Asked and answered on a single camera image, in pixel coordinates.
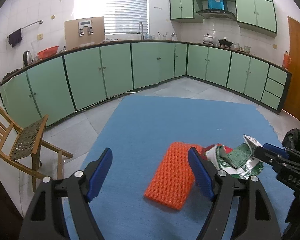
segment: drawer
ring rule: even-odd
[[[282,85],[285,85],[287,73],[280,68],[270,65],[268,77],[278,81]]]
[[[270,78],[267,79],[267,84],[266,84],[266,88],[265,88],[266,91],[268,91],[280,98],[282,96],[283,89],[284,89],[284,86],[281,85],[280,83],[278,83]]]
[[[264,91],[261,102],[266,104],[267,106],[272,107],[273,109],[278,109],[280,98],[268,93],[267,91]]]

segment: window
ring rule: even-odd
[[[74,0],[74,18],[105,17],[105,34],[148,30],[147,0]]]

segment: wooden chair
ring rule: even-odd
[[[56,153],[58,153],[58,166],[57,166],[57,179],[63,178],[63,161],[62,156],[72,158],[73,155],[65,150],[62,150],[44,140],[42,140],[43,132],[46,126],[48,115],[46,114],[42,119],[34,122],[33,124],[27,126],[26,128],[21,128],[11,117],[2,109],[0,106],[1,116],[7,120],[9,126],[6,127],[0,122],[0,158],[16,167],[17,169],[32,176],[32,189],[35,192],[36,189],[36,179],[43,179],[46,175],[38,172],[39,166],[41,167],[40,161],[40,149],[44,146]],[[10,154],[7,155],[2,152],[2,147],[7,140],[8,135],[12,129],[17,132],[17,137],[11,148]],[[16,160],[28,157],[32,157],[32,167],[29,168]]]

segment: electrical outlet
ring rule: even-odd
[[[37,41],[40,41],[43,39],[43,33],[40,33],[37,35]]]

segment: woven chair seat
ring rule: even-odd
[[[21,130],[12,147],[11,160],[19,160],[28,157],[32,153],[34,142],[42,122],[43,118]]]

